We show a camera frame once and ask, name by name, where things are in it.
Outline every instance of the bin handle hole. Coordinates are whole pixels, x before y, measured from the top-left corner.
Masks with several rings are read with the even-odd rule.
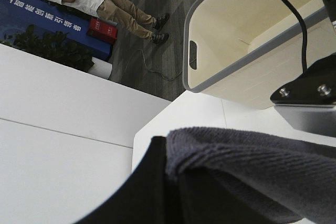
[[[192,40],[189,42],[189,66],[197,69],[197,44]]]

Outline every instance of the gray towel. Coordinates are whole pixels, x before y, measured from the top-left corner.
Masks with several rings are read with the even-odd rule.
[[[334,147],[205,127],[170,132],[166,147],[172,182],[186,170],[207,168],[226,190],[274,223],[303,217],[336,223]]]

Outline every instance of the white bin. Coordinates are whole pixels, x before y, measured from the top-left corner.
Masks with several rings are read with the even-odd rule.
[[[308,29],[307,62],[336,51],[322,0],[289,0]],[[197,45],[189,65],[190,42]],[[272,106],[271,94],[302,73],[301,28],[281,0],[197,0],[185,22],[183,84],[187,90]]]

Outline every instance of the cable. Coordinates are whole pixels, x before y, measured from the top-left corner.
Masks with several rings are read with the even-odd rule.
[[[160,75],[160,77],[161,77],[163,80],[166,80],[166,81],[174,81],[177,77],[179,77],[179,76],[182,74],[182,71],[180,71],[175,77],[173,77],[173,78],[169,78],[169,77],[163,75],[162,73],[160,73],[160,72],[158,72],[158,71],[149,69],[149,68],[147,67],[147,64],[146,64],[145,54],[144,54],[143,50],[142,50],[142,49],[138,49],[138,50],[136,50],[136,51],[132,54],[131,58],[130,58],[129,61],[127,62],[126,68],[125,68],[125,70],[124,70],[124,74],[122,75],[121,79],[122,79],[123,76],[125,75],[125,72],[126,72],[126,70],[127,70],[127,67],[128,67],[128,65],[129,65],[131,59],[133,58],[133,55],[134,55],[136,52],[138,52],[138,51],[141,52],[142,59],[143,59],[143,63],[145,64],[145,69],[146,69],[148,72],[150,72],[150,73],[156,73],[156,74]]]
[[[281,1],[292,11],[292,13],[296,16],[296,18],[298,19],[300,23],[302,34],[303,34],[302,51],[301,51],[302,71],[306,72],[307,71],[307,38],[308,38],[308,35],[307,35],[307,27],[306,27],[305,21],[303,20],[299,12],[295,9],[295,7],[288,0],[281,0]]]

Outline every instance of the screw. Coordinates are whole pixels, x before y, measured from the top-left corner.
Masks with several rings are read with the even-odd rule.
[[[327,85],[322,84],[321,86],[319,86],[319,87],[317,88],[317,91],[320,92],[320,95],[321,95],[321,96],[324,96],[324,95],[328,95],[328,94],[330,94],[331,89],[329,89],[329,88],[327,87]]]
[[[286,88],[280,89],[279,93],[281,94],[281,97],[288,97],[289,96],[289,91],[287,91]]]

